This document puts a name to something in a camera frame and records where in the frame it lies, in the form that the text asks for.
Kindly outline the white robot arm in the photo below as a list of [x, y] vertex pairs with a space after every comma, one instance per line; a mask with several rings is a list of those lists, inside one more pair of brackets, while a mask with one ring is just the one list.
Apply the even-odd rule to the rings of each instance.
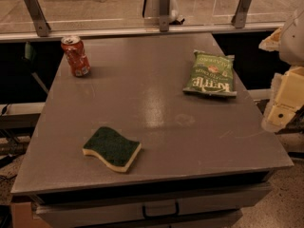
[[291, 66], [284, 74], [274, 75], [270, 101], [261, 123], [266, 131], [278, 132], [304, 106], [304, 7], [297, 8], [284, 26], [262, 40], [258, 47], [278, 51], [279, 59]]

